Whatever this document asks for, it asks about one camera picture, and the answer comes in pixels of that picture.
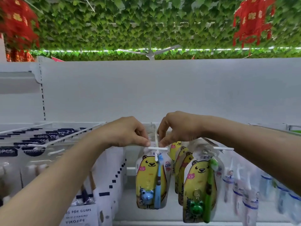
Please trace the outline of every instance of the white shelf back panel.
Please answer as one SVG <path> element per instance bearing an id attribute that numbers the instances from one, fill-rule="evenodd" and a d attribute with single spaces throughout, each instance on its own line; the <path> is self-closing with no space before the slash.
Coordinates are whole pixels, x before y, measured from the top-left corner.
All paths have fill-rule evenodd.
<path id="1" fill-rule="evenodd" d="M 28 72 L 37 66 L 28 62 L 0 64 L 0 123 L 44 120 L 40 84 Z M 27 72 L 27 75 L 21 75 L 20 72 Z"/>
<path id="2" fill-rule="evenodd" d="M 161 121 L 181 110 L 243 123 L 301 123 L 301 58 L 42 64 L 48 121 Z"/>

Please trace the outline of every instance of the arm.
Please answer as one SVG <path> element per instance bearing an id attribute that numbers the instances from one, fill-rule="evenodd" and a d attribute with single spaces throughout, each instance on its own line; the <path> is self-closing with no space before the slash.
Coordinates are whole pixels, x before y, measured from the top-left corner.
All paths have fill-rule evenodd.
<path id="1" fill-rule="evenodd" d="M 99 155 L 111 146 L 150 146 L 143 125 L 120 118 L 88 133 L 0 208 L 2 226 L 59 225 Z"/>
<path id="2" fill-rule="evenodd" d="M 172 132 L 166 136 L 167 129 Z M 301 137 L 267 128 L 241 124 L 224 118 L 168 113 L 158 134 L 160 146 L 199 137 L 216 140 L 264 170 L 301 195 Z"/>

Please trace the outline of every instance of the hand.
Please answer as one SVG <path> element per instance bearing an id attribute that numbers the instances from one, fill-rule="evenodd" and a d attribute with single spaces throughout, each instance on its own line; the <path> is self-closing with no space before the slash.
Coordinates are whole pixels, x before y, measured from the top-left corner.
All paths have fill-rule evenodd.
<path id="1" fill-rule="evenodd" d="M 95 141 L 100 144 L 125 147 L 130 144 L 136 144 L 144 147 L 151 145 L 148 140 L 148 134 L 143 126 L 134 117 L 122 117 L 95 129 L 91 132 Z"/>
<path id="2" fill-rule="evenodd" d="M 200 138 L 205 129 L 202 127 L 202 118 L 205 116 L 176 111 L 168 113 L 161 121 L 158 134 L 161 139 L 159 147 L 165 147 L 177 141 L 191 141 Z M 166 136 L 168 128 L 171 134 Z"/>

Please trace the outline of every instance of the green toothbrush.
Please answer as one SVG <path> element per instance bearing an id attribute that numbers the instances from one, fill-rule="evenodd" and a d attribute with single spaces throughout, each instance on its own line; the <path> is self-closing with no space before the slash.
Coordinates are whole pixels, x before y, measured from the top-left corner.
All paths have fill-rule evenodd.
<path id="1" fill-rule="evenodd" d="M 214 181 L 214 171 L 218 170 L 219 163 L 215 158 L 212 158 L 209 163 L 209 171 L 208 171 L 208 178 L 206 183 L 206 194 L 205 194 L 205 209 L 203 214 L 203 221 L 205 223 L 210 222 L 211 217 L 211 193 L 212 193 L 212 185 Z"/>

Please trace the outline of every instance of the ceiling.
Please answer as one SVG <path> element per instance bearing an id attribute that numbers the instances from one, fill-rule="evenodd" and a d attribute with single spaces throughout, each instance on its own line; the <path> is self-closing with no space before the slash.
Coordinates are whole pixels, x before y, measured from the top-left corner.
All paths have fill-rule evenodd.
<path id="1" fill-rule="evenodd" d="M 152 48 L 233 48 L 238 31 L 238 26 L 232 27 L 233 14 L 243 0 L 88 1 L 95 12 L 86 0 L 31 0 L 43 11 L 35 11 L 40 49 L 139 49 L 149 48 L 150 41 Z M 301 47 L 301 0 L 276 0 L 276 13 L 268 15 L 268 21 L 273 24 L 272 38 L 266 40 L 263 33 L 259 47 Z"/>

